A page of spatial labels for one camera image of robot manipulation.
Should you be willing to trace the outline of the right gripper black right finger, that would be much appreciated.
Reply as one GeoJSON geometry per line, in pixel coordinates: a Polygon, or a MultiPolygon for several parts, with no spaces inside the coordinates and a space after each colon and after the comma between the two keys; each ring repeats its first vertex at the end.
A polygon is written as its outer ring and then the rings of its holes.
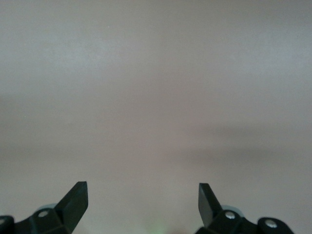
{"type": "Polygon", "coordinates": [[[292,234],[291,228],[273,217],[262,217],[256,224],[237,209],[223,208],[208,183],[200,183],[198,209],[203,222],[197,234],[292,234]]]}

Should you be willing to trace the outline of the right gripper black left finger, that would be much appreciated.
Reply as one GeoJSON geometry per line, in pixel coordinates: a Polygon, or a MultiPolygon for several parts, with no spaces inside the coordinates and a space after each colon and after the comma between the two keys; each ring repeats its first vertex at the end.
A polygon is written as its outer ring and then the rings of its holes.
{"type": "Polygon", "coordinates": [[[53,207],[43,208],[15,222],[13,216],[0,217],[2,234],[71,234],[88,208],[86,181],[77,182],[53,207]]]}

